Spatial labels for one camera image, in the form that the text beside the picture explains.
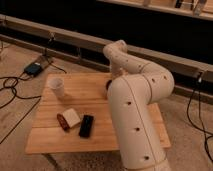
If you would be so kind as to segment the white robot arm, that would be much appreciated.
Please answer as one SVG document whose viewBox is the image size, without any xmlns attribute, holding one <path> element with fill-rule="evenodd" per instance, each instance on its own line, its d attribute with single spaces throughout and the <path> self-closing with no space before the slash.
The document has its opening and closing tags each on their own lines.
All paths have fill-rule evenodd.
<svg viewBox="0 0 213 171">
<path fill-rule="evenodd" d="M 123 40 L 106 45 L 103 53 L 110 61 L 107 97 L 125 170 L 171 171 L 148 111 L 149 104 L 172 93 L 171 72 L 128 54 Z"/>
</svg>

